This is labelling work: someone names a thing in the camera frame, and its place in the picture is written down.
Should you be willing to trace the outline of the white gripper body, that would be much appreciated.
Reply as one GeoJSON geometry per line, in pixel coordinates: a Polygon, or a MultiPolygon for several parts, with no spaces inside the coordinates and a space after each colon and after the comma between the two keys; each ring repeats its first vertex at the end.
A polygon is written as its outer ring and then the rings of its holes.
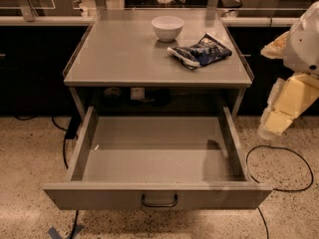
{"type": "Polygon", "coordinates": [[[313,3],[291,26],[283,64],[294,72],[319,75],[319,2],[313,3]]]}

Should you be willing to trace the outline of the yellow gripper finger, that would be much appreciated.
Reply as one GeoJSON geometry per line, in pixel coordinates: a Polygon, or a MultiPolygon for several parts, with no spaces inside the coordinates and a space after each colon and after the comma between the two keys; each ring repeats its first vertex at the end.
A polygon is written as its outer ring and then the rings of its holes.
{"type": "Polygon", "coordinates": [[[281,136],[318,98],[318,78],[307,74],[278,78],[261,116],[258,135],[264,139],[281,136]]]}
{"type": "Polygon", "coordinates": [[[268,59],[283,59],[289,32],[285,32],[261,49],[261,55],[268,59]]]}

